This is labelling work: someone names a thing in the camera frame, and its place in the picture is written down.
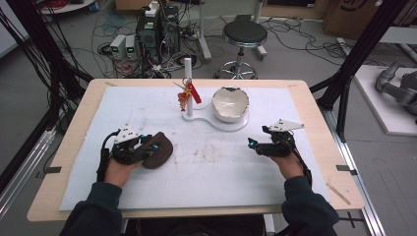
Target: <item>stool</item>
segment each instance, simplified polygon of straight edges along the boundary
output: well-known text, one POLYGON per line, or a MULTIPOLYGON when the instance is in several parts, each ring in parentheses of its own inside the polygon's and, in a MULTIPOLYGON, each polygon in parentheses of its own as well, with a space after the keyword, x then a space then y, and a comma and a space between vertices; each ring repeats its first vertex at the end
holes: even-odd
POLYGON ((235 21, 228 23, 223 29, 223 38, 232 45, 239 46, 236 61, 227 62, 220 70, 214 74, 216 79, 222 78, 223 75, 232 77, 231 79, 257 79, 258 75, 251 65, 243 62, 244 48, 256 48, 267 41, 267 30, 261 25, 252 21, 235 21))

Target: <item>bowl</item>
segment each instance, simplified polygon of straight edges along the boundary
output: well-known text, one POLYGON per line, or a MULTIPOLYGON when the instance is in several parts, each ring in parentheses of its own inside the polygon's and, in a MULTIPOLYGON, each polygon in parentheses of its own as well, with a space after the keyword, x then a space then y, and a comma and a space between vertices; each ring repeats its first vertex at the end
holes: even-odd
POLYGON ((249 110, 249 97, 236 87, 223 87, 214 93, 211 106, 215 117, 224 122, 238 122, 249 110))

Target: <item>brown object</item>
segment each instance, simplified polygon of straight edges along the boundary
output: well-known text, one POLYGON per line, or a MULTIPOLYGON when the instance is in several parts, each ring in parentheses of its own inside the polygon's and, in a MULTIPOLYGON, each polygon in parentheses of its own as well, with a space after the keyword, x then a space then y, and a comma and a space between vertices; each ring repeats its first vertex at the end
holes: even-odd
POLYGON ((172 143, 162 132, 158 132, 154 135, 146 144, 142 145, 141 148, 146 149, 155 144, 159 145, 159 150, 142 162, 142 166, 147 169, 154 169, 161 166, 168 160, 174 150, 172 143))
POLYGON ((331 1, 323 21, 325 34, 358 39, 378 11, 375 2, 331 1))
MULTIPOLYGON (((393 22, 396 26, 398 26, 399 23, 401 23, 402 19, 407 15, 408 11, 413 7, 413 4, 415 3, 415 0, 409 0, 407 5, 405 5, 404 9, 398 14, 398 17, 393 22)), ((417 9, 414 9, 414 11, 411 12, 411 14, 408 16, 408 18, 402 23, 403 26, 407 26, 411 24, 414 19, 417 18, 417 9)))
POLYGON ((149 6, 151 0, 116 0, 117 10, 140 10, 149 6))
POLYGON ((328 8, 328 0, 316 0, 314 7, 294 7, 269 5, 265 2, 261 15, 264 17, 283 17, 300 19, 322 19, 328 8))

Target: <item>human hand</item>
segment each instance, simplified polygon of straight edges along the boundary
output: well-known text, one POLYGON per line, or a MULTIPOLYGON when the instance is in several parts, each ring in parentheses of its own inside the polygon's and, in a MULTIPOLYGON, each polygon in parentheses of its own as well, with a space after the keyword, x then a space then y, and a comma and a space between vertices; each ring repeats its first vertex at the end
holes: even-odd
POLYGON ((131 165, 120 164, 114 158, 110 158, 105 172, 104 182, 122 188, 129 179, 129 174, 142 162, 131 165))
POLYGON ((270 156, 270 158, 279 166, 282 176, 291 179, 296 176, 304 176, 303 167, 294 152, 285 157, 270 156))

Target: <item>desk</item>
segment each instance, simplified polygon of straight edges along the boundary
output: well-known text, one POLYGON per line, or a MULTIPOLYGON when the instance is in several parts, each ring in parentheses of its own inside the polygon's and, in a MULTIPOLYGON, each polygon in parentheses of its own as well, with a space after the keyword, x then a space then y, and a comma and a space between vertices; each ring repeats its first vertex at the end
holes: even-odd
MULTIPOLYGON (((284 88, 293 97, 300 119, 305 124, 310 146, 317 157, 323 177, 328 184, 331 205, 335 209, 359 209, 364 206, 362 197, 350 172, 337 171, 335 165, 344 165, 328 126, 312 97, 309 88, 302 81, 257 80, 194 80, 197 88, 220 88, 235 86, 240 88, 284 88)), ((57 150, 51 166, 62 166, 58 174, 47 174, 39 188, 28 213, 30 221, 66 220, 69 212, 59 211, 71 168, 84 141, 89 124, 101 101, 105 89, 109 86, 120 87, 175 87, 171 80, 94 80, 89 84, 80 107, 57 150)), ((123 210, 125 218, 164 217, 184 215, 221 215, 243 213, 276 213, 280 206, 223 206, 205 208, 177 209, 141 209, 123 210)))

